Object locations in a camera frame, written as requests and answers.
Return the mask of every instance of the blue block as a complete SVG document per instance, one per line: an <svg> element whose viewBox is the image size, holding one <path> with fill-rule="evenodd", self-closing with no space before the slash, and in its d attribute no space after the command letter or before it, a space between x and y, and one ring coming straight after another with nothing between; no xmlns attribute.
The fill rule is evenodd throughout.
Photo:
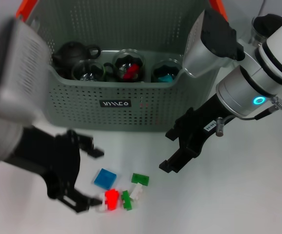
<svg viewBox="0 0 282 234"><path fill-rule="evenodd" d="M98 187L109 190L111 189L116 178L117 178L116 174L102 168L99 174L97 175L94 184L97 185Z"/></svg>

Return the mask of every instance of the white table surface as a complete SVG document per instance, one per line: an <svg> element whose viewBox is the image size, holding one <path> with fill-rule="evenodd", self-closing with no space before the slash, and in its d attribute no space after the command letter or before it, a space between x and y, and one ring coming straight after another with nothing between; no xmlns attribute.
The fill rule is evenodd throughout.
<svg viewBox="0 0 282 234"><path fill-rule="evenodd" d="M36 126L66 130L44 120ZM92 184L101 168L118 174L120 191L133 188L133 173L149 175L134 209L76 215L47 197L41 177L1 162L0 234L282 234L282 112L230 122L178 174L158 168L178 146L165 133L77 131L93 135L105 156L81 153L76 187L101 193Z"/></svg>

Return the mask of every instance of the red block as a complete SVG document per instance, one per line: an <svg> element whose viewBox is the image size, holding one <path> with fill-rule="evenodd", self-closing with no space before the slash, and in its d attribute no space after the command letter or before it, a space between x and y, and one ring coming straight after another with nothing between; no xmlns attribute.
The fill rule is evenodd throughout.
<svg viewBox="0 0 282 234"><path fill-rule="evenodd" d="M116 189L111 189L105 192L107 208L109 211L117 208L119 192Z"/></svg>

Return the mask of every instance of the perforated basket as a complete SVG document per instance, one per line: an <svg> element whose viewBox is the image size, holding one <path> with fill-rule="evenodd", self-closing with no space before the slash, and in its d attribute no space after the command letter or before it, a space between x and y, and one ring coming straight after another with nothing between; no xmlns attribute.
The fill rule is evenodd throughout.
<svg viewBox="0 0 282 234"><path fill-rule="evenodd" d="M150 83L151 67L164 59L181 61L193 23L209 6L206 0L24 1L17 15L52 52L76 40L98 44L100 62L111 62L116 51L128 48L139 50L146 60L143 83L67 80L49 66L48 120L71 128L168 130L189 107L205 102L217 71L198 79L181 71L172 83Z"/></svg>

